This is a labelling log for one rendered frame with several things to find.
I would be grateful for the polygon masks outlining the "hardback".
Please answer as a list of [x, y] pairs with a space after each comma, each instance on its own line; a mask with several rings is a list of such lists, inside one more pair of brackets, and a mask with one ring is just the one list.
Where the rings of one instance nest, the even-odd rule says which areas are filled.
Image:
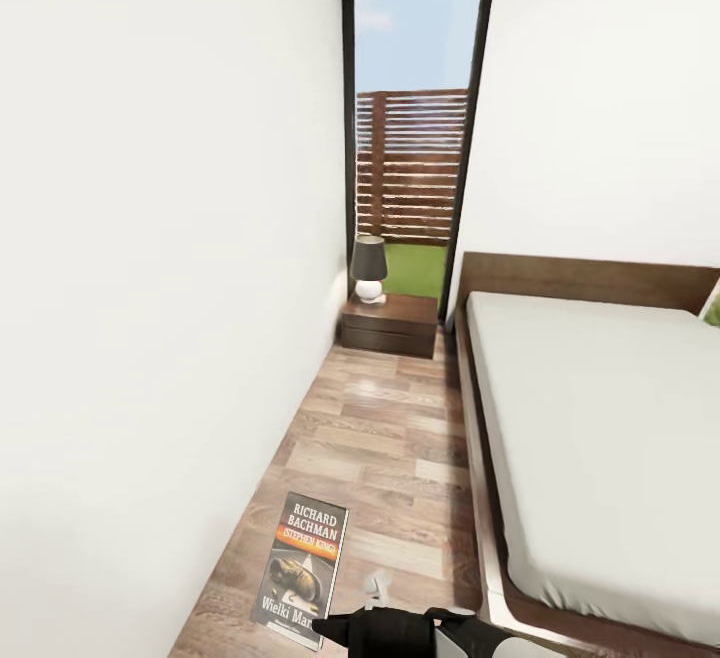
[[350, 509], [292, 491], [279, 521], [252, 619], [317, 652], [328, 619]]

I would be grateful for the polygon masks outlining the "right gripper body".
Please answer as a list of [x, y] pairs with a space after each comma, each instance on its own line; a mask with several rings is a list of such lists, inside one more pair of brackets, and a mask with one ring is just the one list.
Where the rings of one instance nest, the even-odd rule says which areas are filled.
[[350, 616], [348, 658], [404, 658], [406, 610], [361, 608]]

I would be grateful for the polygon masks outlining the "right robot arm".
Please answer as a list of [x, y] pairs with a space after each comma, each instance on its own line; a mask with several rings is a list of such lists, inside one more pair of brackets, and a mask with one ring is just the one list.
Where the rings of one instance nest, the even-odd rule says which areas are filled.
[[507, 633], [469, 609], [431, 607], [424, 615], [389, 604], [390, 569], [362, 581], [371, 598], [354, 614], [313, 619], [311, 629], [348, 648], [348, 658], [568, 658]]

